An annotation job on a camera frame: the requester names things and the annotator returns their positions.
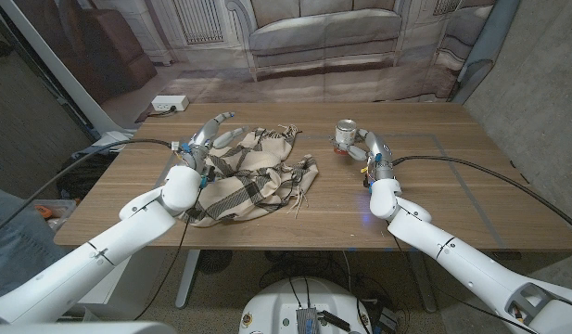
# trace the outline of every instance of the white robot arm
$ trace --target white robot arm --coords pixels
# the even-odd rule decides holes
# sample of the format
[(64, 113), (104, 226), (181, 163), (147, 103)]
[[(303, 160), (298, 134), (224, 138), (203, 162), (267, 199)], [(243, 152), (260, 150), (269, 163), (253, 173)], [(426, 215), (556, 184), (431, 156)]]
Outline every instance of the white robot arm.
[[(166, 184), (125, 205), (119, 223), (0, 297), (0, 323), (55, 322), (116, 265), (170, 230), (174, 217), (195, 205), (199, 189), (212, 174), (204, 160), (219, 124), (233, 116), (229, 112), (218, 115), (183, 144), (183, 162), (170, 169)], [(245, 129), (220, 136), (217, 146), (225, 147)]]
[[(424, 208), (397, 196), (401, 194), (400, 184), (393, 177), (392, 157), (384, 141), (372, 133), (363, 133), (362, 137), (370, 148), (365, 154), (372, 192), (370, 211), (390, 222), (388, 231), (393, 236), (436, 260), (496, 315), (518, 321), (535, 333), (572, 333), (572, 289), (514, 273), (430, 224), (432, 217)], [(514, 333), (527, 333), (507, 326)]]

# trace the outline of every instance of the power strip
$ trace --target power strip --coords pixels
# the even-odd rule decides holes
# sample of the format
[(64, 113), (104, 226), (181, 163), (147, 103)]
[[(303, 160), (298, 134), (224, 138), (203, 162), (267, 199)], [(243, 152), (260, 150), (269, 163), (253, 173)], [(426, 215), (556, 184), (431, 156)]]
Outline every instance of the power strip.
[(177, 111), (184, 111), (188, 105), (186, 96), (156, 96), (152, 101), (155, 111), (168, 111), (172, 106), (175, 106)]

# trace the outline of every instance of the table top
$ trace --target table top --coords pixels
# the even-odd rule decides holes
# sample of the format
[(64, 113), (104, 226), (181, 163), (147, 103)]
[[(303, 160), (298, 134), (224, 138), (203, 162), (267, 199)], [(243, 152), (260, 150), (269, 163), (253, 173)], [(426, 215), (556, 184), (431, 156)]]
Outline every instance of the table top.
[[(394, 251), (386, 222), (370, 213), (370, 195), (360, 172), (365, 162), (335, 154), (328, 141), (337, 121), (346, 118), (382, 135), (394, 158), (449, 156), (526, 184), (468, 112), (450, 103), (195, 104), (171, 117), (147, 119), (135, 138), (188, 140), (204, 122), (226, 111), (236, 116), (222, 124), (223, 131), (244, 124), (268, 129), (295, 124), (302, 131), (286, 164), (306, 154), (316, 159), (319, 174), (307, 194), (310, 208), (302, 206), (297, 219), (283, 208), (246, 222), (189, 226), (183, 243), (187, 248)], [(159, 183), (174, 159), (163, 146), (128, 145), (55, 242), (81, 245), (116, 224), (122, 206)], [(572, 232), (561, 218), (491, 175), (446, 161), (405, 161), (394, 173), (402, 197), (428, 210), (432, 224), (478, 249), (572, 251)], [(179, 222), (151, 246), (175, 247), (183, 230)]]

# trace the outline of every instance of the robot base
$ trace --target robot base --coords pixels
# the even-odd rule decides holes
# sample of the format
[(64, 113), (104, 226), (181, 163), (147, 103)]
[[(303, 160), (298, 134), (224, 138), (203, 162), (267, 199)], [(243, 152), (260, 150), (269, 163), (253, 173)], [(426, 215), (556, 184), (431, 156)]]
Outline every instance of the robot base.
[[(355, 296), (325, 279), (316, 277), (306, 277), (306, 279), (310, 292), (310, 307), (316, 308), (317, 312), (327, 311), (348, 322), (351, 328), (350, 333), (365, 332), (358, 317)], [(308, 308), (309, 294), (307, 294), (303, 277), (292, 278), (291, 282), (292, 285), (289, 279), (283, 279), (253, 297), (242, 312), (238, 333), (298, 334), (296, 311), (299, 309), (299, 304), (296, 297), (300, 300), (302, 308)], [(366, 309), (361, 302), (360, 314), (368, 319)], [(331, 324), (325, 322), (323, 324), (319, 325), (321, 334), (348, 334), (347, 331)], [(366, 327), (372, 332), (370, 323)]]

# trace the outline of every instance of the striped cloth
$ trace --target striped cloth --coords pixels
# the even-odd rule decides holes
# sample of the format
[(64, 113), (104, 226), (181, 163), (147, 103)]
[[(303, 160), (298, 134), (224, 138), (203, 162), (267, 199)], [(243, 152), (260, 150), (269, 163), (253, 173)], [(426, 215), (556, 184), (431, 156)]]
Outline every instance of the striped cloth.
[(212, 149), (206, 163), (215, 167), (216, 181), (206, 186), (183, 219), (206, 227), (220, 221), (245, 221), (286, 206), (292, 197), (305, 198), (319, 173), (311, 155), (286, 166), (298, 129), (283, 133), (257, 128), (235, 148)]

